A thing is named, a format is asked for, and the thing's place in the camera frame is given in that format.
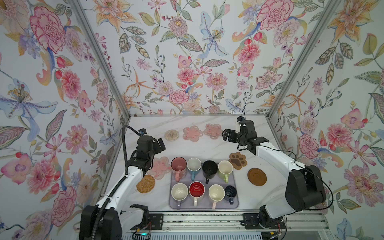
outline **wall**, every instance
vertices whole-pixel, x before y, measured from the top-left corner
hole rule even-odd
[[[266,113],[326,3],[82,1],[139,115]]]
[[[65,0],[0,1],[0,42],[0,239],[75,239],[123,116]]]
[[[383,9],[343,1],[272,118],[285,148],[330,185],[322,212],[342,240],[384,236]]]

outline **small dark cup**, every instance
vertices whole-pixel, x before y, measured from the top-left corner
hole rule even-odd
[[[208,184],[209,180],[212,179],[217,173],[217,170],[218,170],[217,163],[211,160],[205,161],[203,163],[202,169],[203,169],[203,175],[206,178],[205,184]]]
[[[227,186],[225,189],[224,199],[229,201],[229,204],[233,204],[233,198],[237,195],[237,190],[234,186]]]

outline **mug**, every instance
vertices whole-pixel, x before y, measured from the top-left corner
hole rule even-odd
[[[193,182],[189,185],[189,193],[193,200],[193,206],[197,207],[197,202],[204,197],[205,187],[201,182]]]
[[[213,202],[212,209],[216,209],[216,203],[225,197],[224,188],[218,184],[214,184],[209,188],[208,193],[209,199]]]
[[[203,163],[202,169],[203,175],[206,178],[205,184],[208,184],[209,180],[212,179],[217,172],[217,163],[211,160],[205,161]]]
[[[224,199],[229,201],[230,205],[233,205],[233,199],[237,195],[237,190],[234,186],[227,186],[225,189],[225,196]]]
[[[175,157],[170,166],[175,174],[176,182],[179,182],[187,174],[187,161],[182,157]]]
[[[181,202],[188,196],[188,187],[184,183],[176,183],[170,193],[177,201],[177,209],[180,210]]]
[[[229,161],[223,160],[218,163],[218,175],[225,183],[228,183],[228,176],[233,171],[233,165]]]
[[[195,180],[195,176],[199,173],[201,169],[201,161],[195,157],[191,158],[187,162],[188,172],[192,175],[191,180]]]

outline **blue mug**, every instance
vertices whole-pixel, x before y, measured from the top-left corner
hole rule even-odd
[[[187,162],[188,172],[192,175],[191,180],[195,180],[195,176],[199,173],[201,169],[201,161],[195,157],[191,158]]]

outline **flower-shaped coaster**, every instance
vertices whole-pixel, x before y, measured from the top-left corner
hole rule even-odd
[[[237,170],[240,170],[242,167],[247,165],[245,155],[241,154],[240,152],[231,153],[229,155],[229,162],[232,163],[233,167]]]
[[[169,159],[167,157],[153,159],[153,167],[151,170],[148,170],[147,174],[152,175],[157,180],[160,180],[164,177],[164,175],[168,172],[172,171],[170,164],[168,163]]]
[[[212,139],[218,139],[221,136],[221,126],[219,124],[207,124],[205,126],[204,134],[208,135]]]
[[[186,127],[183,129],[185,140],[191,140],[192,142],[197,142],[199,137],[203,136],[203,131],[199,130],[197,126]]]
[[[145,175],[143,179],[136,185],[136,188],[141,193],[152,191],[155,187],[155,179],[150,175]]]
[[[168,141],[175,141],[179,138],[179,132],[176,130],[168,130],[164,136]]]

